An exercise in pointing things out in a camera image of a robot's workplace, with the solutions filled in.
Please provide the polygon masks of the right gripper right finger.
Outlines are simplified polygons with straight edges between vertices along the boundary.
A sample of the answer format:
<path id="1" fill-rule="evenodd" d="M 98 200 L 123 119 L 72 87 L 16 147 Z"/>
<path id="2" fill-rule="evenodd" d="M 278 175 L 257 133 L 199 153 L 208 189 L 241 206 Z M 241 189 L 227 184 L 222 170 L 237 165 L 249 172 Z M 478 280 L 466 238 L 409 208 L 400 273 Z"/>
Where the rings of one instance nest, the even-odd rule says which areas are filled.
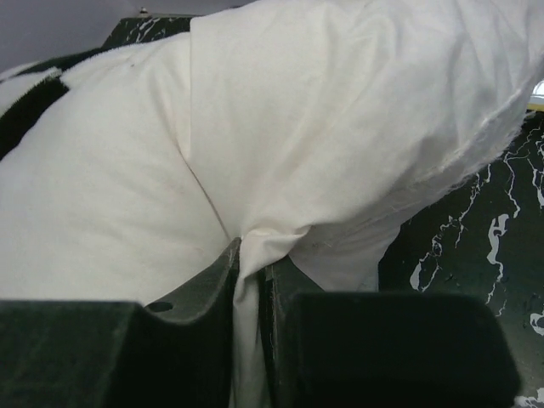
<path id="1" fill-rule="evenodd" d="M 274 407 L 509 407 L 522 381 L 490 309 L 458 294 L 326 292 L 258 273 Z"/>

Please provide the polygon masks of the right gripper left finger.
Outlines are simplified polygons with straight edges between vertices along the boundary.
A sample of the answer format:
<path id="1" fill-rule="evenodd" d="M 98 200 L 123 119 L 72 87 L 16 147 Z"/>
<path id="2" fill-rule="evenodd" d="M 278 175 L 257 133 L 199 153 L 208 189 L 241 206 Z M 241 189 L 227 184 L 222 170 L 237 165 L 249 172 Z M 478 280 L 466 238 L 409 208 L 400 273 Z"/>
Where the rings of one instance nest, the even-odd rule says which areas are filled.
<path id="1" fill-rule="evenodd" d="M 239 248 L 147 306 L 2 302 L 2 406 L 227 406 Z"/>

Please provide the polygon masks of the white pillow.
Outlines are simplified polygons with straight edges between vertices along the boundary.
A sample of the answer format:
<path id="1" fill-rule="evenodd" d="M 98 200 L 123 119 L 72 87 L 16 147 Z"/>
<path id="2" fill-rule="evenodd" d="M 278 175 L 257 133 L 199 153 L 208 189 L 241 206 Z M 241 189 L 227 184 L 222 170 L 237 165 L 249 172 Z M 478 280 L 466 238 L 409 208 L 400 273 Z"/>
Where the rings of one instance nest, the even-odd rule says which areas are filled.
<path id="1" fill-rule="evenodd" d="M 1 296 L 147 304 L 240 239 L 229 403 L 265 407 L 258 271 L 374 292 L 542 77 L 540 1 L 256 1 L 106 50 L 1 159 Z"/>

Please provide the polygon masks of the black white checkered pillowcase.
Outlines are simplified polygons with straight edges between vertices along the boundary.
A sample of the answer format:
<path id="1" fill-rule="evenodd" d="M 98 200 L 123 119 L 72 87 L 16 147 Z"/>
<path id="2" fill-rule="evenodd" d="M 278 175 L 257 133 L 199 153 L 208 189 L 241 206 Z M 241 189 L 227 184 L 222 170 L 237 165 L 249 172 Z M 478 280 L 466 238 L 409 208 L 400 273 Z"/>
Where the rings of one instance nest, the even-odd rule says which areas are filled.
<path id="1" fill-rule="evenodd" d="M 47 59 L 14 76 L 14 79 L 18 79 L 30 74 L 43 74 L 48 69 L 54 70 L 44 79 L 38 80 L 36 85 L 32 84 L 24 90 L 14 102 L 8 102 L 8 109 L 1 114 L 1 159 L 20 143 L 42 113 L 68 92 L 69 87 L 60 80 L 60 76 L 73 66 L 106 50 L 103 47 L 92 48 L 77 54 Z"/>

